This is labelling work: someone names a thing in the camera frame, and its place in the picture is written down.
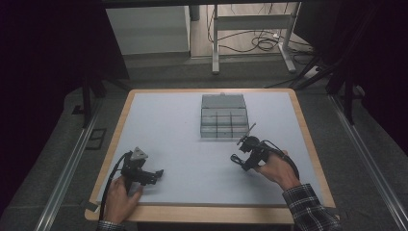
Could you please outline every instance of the plaid shirt sleeve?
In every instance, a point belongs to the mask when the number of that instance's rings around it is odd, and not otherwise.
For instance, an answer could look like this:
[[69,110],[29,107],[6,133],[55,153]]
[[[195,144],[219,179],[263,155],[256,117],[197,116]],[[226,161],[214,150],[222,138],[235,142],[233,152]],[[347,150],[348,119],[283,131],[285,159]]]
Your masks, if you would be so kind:
[[123,231],[125,226],[122,224],[116,224],[105,220],[99,220],[96,231]]
[[283,197],[292,213],[294,223],[304,231],[342,230],[340,221],[319,202],[309,184],[283,192]]

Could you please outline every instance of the gray floor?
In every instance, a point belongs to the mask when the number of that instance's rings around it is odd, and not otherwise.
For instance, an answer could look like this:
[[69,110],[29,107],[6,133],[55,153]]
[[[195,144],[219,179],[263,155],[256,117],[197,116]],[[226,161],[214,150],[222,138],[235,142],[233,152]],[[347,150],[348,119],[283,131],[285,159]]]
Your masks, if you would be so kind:
[[[295,75],[286,71],[279,55],[221,59],[220,74],[211,74],[209,59],[185,57],[126,57],[131,80],[123,81],[135,89],[185,89],[185,88],[262,88],[291,80]],[[297,97],[309,127],[319,159],[340,211],[344,230],[398,230],[393,217],[356,149],[340,123],[339,117],[325,94],[323,79]],[[289,83],[276,86],[285,88]],[[94,128],[106,128],[107,135],[100,150],[85,150],[72,181],[57,213],[51,230],[93,230],[96,222],[84,218],[85,209],[80,206],[88,200],[94,182],[104,160],[115,125],[123,108],[126,91],[104,82],[108,95]],[[82,104],[81,91],[66,97],[64,112],[55,131],[44,147],[38,161],[15,195],[0,221],[0,230],[33,230],[54,189],[66,159],[80,133],[83,118],[73,115],[76,105]],[[385,131],[370,117],[358,100],[354,101],[356,128],[372,155],[395,190],[404,207],[408,206],[408,160]],[[127,223],[135,230],[134,223]],[[183,230],[183,226],[162,230]],[[186,226],[184,230],[204,230],[202,226]],[[252,230],[241,226],[234,230]],[[158,230],[154,224],[140,224],[140,230]],[[207,230],[228,230],[228,227],[211,226]]]

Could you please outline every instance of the human hand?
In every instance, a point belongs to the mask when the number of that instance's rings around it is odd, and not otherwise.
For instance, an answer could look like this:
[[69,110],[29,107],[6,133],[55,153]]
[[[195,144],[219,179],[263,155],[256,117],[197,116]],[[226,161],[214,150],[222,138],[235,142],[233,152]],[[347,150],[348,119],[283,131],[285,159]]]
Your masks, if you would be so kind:
[[135,194],[129,197],[125,188],[125,178],[120,176],[115,179],[108,190],[104,220],[122,223],[135,210],[142,193],[143,187],[139,186]]
[[263,174],[268,180],[277,183],[283,191],[299,186],[300,181],[296,178],[292,167],[277,154],[269,152],[268,161],[261,167],[254,169]]

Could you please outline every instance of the person's arm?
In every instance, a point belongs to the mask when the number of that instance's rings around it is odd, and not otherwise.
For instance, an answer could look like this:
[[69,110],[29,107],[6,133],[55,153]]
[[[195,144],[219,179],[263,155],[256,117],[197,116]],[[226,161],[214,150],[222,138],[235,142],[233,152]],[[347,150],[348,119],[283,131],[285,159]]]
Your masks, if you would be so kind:
[[142,195],[142,190],[143,187],[139,187],[135,194],[129,197],[126,192],[124,177],[120,176],[115,179],[108,190],[104,219],[98,221],[96,230],[124,230],[121,223],[135,210]]
[[301,230],[342,230],[340,221],[320,204],[312,187],[302,185],[292,167],[278,155],[269,154],[268,161],[255,170],[281,187],[294,223]]

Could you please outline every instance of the table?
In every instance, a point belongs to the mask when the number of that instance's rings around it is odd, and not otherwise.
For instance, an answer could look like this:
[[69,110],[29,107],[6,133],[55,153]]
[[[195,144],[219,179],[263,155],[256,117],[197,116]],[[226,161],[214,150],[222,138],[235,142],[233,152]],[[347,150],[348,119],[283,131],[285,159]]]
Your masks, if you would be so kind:
[[[103,180],[109,171],[115,150],[118,146],[120,135],[124,129],[124,124],[131,110],[131,105],[135,94],[142,93],[170,93],[170,92],[208,92],[208,93],[247,93],[247,92],[286,92],[291,99],[295,116],[301,130],[301,135],[305,141],[310,160],[319,181],[322,204],[326,207],[335,207],[333,197],[325,180],[316,149],[310,137],[306,122],[301,112],[299,103],[293,90],[250,90],[250,89],[222,89],[222,90],[132,90],[126,100],[119,122],[116,126],[113,139],[108,153],[99,173],[95,187],[90,197],[90,202],[95,203],[98,193],[103,185]],[[98,214],[86,210],[85,216],[90,220],[97,220]],[[289,209],[279,207],[260,207],[250,205],[240,206],[205,206],[205,205],[140,205],[129,217],[132,221],[158,221],[158,222],[210,222],[210,223],[280,223],[293,224],[292,215]]]

